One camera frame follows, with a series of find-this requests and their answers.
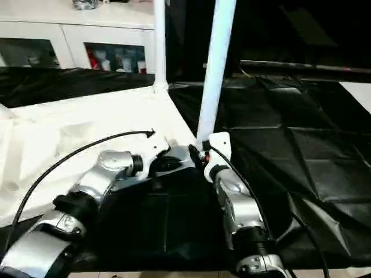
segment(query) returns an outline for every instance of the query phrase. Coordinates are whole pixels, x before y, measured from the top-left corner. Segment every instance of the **white cabinet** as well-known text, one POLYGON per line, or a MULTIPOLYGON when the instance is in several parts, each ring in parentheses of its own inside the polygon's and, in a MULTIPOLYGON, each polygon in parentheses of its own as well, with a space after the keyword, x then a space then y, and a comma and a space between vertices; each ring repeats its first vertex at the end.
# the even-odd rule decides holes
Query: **white cabinet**
POLYGON ((154 47, 152 3, 0 0, 0 66, 153 74, 154 47))
POLYGON ((0 66, 72 68, 59 24, 0 22, 0 66))
POLYGON ((76 67, 95 68, 98 62, 101 70, 155 72, 153 30, 66 24, 62 29, 76 67))

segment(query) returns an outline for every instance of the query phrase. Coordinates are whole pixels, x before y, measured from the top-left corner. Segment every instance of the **floor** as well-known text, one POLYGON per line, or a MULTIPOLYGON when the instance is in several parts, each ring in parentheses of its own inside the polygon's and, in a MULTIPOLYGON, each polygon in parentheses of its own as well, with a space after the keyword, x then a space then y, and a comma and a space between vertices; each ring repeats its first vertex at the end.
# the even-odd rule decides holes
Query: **floor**
MULTIPOLYGON (((356 278, 371 268, 331 269, 331 278, 356 278)), ((296 270, 298 278, 322 278, 321 270, 296 270)), ((229 272, 91 272, 72 273, 69 278, 233 278, 229 272)))

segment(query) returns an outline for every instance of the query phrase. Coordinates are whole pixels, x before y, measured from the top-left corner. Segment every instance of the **white metal pole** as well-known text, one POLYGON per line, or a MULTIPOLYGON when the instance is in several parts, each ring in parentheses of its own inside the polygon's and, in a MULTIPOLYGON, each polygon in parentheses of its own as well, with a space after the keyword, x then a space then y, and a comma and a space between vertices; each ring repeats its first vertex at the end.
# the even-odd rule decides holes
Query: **white metal pole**
POLYGON ((154 0, 155 8, 155 87, 168 85, 166 81, 165 0, 154 0))
POLYGON ((209 135, 214 132, 235 8, 236 0, 216 0, 215 2, 197 143, 207 140, 209 135))

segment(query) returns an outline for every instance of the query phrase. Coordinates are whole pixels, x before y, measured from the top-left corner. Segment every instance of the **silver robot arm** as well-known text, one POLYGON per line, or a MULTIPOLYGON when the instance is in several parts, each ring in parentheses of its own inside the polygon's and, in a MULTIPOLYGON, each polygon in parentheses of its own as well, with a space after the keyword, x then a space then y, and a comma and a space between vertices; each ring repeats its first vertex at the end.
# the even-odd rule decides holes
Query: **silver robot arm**
POLYGON ((237 262, 236 275, 288 278, 255 199, 228 163, 210 148, 213 146, 230 160, 229 134, 211 134, 204 146, 204 176, 213 183, 223 211, 226 242, 237 262))
POLYGON ((145 155, 101 152, 96 164, 71 190, 55 198, 55 209, 43 215, 11 246, 0 265, 0 277, 66 277, 115 181, 134 176, 139 180, 147 178, 152 161, 169 149, 163 137, 154 134, 148 140, 145 155))

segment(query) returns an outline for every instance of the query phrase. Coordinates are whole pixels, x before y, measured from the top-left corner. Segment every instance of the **black plastic sheet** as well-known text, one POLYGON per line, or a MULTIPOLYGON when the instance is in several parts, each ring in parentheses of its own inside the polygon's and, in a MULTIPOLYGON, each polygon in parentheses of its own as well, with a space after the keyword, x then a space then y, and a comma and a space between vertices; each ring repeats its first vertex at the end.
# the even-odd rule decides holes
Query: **black plastic sheet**
MULTIPOLYGON (((143 76, 82 69, 7 69, 0 102, 18 107, 150 84, 143 76)), ((170 96, 195 132, 202 85, 174 84, 170 96)), ((370 120, 336 82, 245 79, 223 86, 216 131, 230 132, 232 162, 261 199, 287 267, 322 267, 292 213, 310 227, 329 267, 371 265, 370 120)), ((202 175, 184 171, 159 182, 162 192, 147 184, 137 203, 120 192, 111 197, 76 270, 230 267, 218 206, 202 175)))
MULTIPOLYGON (((202 87, 170 92, 197 130, 202 87)), ((287 265, 371 264, 371 115, 340 84, 245 82, 223 88, 215 131, 228 131, 232 161, 263 203, 287 265)))

